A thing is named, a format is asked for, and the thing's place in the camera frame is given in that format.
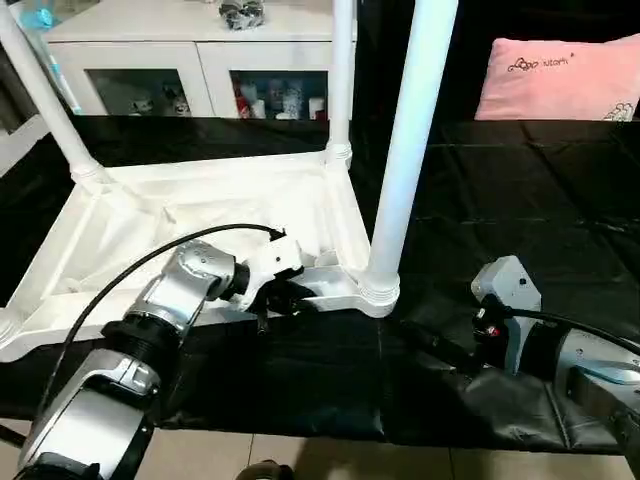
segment black cable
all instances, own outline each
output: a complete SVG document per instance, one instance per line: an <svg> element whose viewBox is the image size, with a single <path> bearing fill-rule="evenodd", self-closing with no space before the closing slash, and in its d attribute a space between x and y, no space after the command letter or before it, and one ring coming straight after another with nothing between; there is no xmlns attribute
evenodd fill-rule
<svg viewBox="0 0 640 480"><path fill-rule="evenodd" d="M60 366L62 365L62 362L64 361L64 358L65 358L65 356L67 354L67 351L69 350L69 346L71 345L71 343L73 342L76 334L80 330L80 327L82 327L82 324L87 319L89 314L91 314L93 309L96 308L98 303L100 303L100 301L104 297L106 297L107 294L109 292L111 292L111 290L113 290L120 282L122 282L125 278L127 278L129 275L131 275L135 270L137 270L138 268L140 268L142 265L144 265L148 261L152 260L153 258L157 257L158 255L166 252L167 250L171 250L172 248L175 248L178 245L186 243L186 242L188 242L190 240L194 240L194 239L196 239L198 237L202 237L203 235L208 235L210 233L223 232L225 230L237 230L237 229L260 230L262 232L267 232L270 235L271 240L276 240L278 238L282 238L285 235L284 233L279 232L278 230L276 230L274 228L265 227L264 225L256 225L256 224L252 224L252 223L234 223L234 224L229 224L229 225L219 225L217 227L205 228L203 230L199 230L197 232L190 233L188 235L184 235L183 237L177 238L176 240L173 240L173 241L163 245L162 247L157 248L153 252L148 253L144 257L140 258L138 261L133 263L130 267L125 269L120 275L118 275L116 278L111 280L111 282L109 282L107 284L107 286L104 287L93 298L93 300L91 300L91 302L89 302L89 305L87 305L85 307L85 309L82 311L82 313L80 314L78 319L75 321L75 323L73 324L73 326L69 330L69 333L67 334L67 337L64 339L64 342L62 343L62 350L60 351L60 355L58 356L58 360L56 361L56 364L53 367L53 372L49 376L49 380L47 381L47 385L46 385L46 387L44 389L44 393L42 394L42 398L40 400L40 403L38 404L38 409L36 410L36 415L35 415L34 419L39 418L40 415L42 415L42 413L44 412L44 409L47 407L47 405L49 403L49 397L51 396L51 391L53 389L53 385L55 383L56 377L58 376L58 372L60 371Z"/></svg>
<svg viewBox="0 0 640 480"><path fill-rule="evenodd" d="M0 425L0 441L20 449L22 448L22 445L24 445L25 440L26 437L21 433L11 430L4 425Z"/></svg>
<svg viewBox="0 0 640 480"><path fill-rule="evenodd" d="M507 318L511 317L527 317L527 318L535 318L537 320L543 320L545 322L556 323L558 325L564 325L566 327L575 328L576 330L582 330L597 337L600 337L608 342L613 343L621 348L629 350L634 355L640 357L640 346L636 345L629 340L618 337L613 333L609 333L606 330L602 330L598 327L593 327L591 325L587 325L586 323L582 323L577 320L573 320L571 318L564 317L562 315L556 315L553 313L547 312L537 312L535 310L523 310L519 308L511 308L507 306L503 306L501 312Z"/></svg>

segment white cabinet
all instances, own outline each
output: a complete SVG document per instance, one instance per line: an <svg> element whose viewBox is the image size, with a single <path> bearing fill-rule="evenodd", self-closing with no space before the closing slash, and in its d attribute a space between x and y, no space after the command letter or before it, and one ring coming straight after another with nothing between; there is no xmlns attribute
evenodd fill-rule
<svg viewBox="0 0 640 480"><path fill-rule="evenodd" d="M103 0L45 38L85 115L326 119L332 0L265 11L232 32L217 4Z"/></svg>

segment black cylindrical joint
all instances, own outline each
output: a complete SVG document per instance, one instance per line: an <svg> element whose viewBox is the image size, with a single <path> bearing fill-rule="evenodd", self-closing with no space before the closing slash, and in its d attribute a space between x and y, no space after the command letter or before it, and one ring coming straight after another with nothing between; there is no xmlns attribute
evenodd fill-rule
<svg viewBox="0 0 640 480"><path fill-rule="evenodd" d="M568 328L559 325L534 325L522 349L520 370L552 382L556 375L560 350L568 333Z"/></svg>
<svg viewBox="0 0 640 480"><path fill-rule="evenodd" d="M151 315L127 315L102 329L107 348L122 352L153 368L158 375L168 373L180 347L180 337L166 321Z"/></svg>
<svg viewBox="0 0 640 480"><path fill-rule="evenodd" d="M235 271L233 272L233 280L231 281L231 285L227 288L227 291L220 295L220 298L223 300L229 300L236 293L238 295L244 294L247 291L247 287L249 286L249 277L251 273L249 272L249 267L246 265L242 265L241 263L236 263Z"/></svg>

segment glass cabinet door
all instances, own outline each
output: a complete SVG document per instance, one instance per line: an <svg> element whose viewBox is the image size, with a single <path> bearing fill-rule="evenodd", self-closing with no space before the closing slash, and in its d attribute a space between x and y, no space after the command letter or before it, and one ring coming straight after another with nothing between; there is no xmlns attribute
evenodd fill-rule
<svg viewBox="0 0 640 480"><path fill-rule="evenodd" d="M331 117L330 42L212 42L197 47L216 116Z"/></svg>
<svg viewBox="0 0 640 480"><path fill-rule="evenodd" d="M327 120L327 72L232 71L240 118Z"/></svg>
<svg viewBox="0 0 640 480"><path fill-rule="evenodd" d="M191 116L176 70L89 69L87 75L109 115Z"/></svg>
<svg viewBox="0 0 640 480"><path fill-rule="evenodd" d="M49 46L84 115L212 117L194 43Z"/></svg>

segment items in cabinet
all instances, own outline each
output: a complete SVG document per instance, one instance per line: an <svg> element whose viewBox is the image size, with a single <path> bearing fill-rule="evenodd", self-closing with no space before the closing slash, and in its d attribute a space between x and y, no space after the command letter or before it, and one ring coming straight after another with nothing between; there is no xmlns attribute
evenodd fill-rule
<svg viewBox="0 0 640 480"><path fill-rule="evenodd" d="M230 30L246 30L264 23L263 0L222 0L220 15Z"/></svg>
<svg viewBox="0 0 640 480"><path fill-rule="evenodd" d="M109 115L190 117L175 70L87 70Z"/></svg>
<svg viewBox="0 0 640 480"><path fill-rule="evenodd" d="M326 72L240 72L231 79L240 118L326 120Z"/></svg>
<svg viewBox="0 0 640 480"><path fill-rule="evenodd" d="M267 118L267 110L265 108L264 100L258 99L256 103L251 105L251 114L253 118Z"/></svg>
<svg viewBox="0 0 640 480"><path fill-rule="evenodd" d="M327 120L325 101L322 97L312 97L309 99L309 119Z"/></svg>

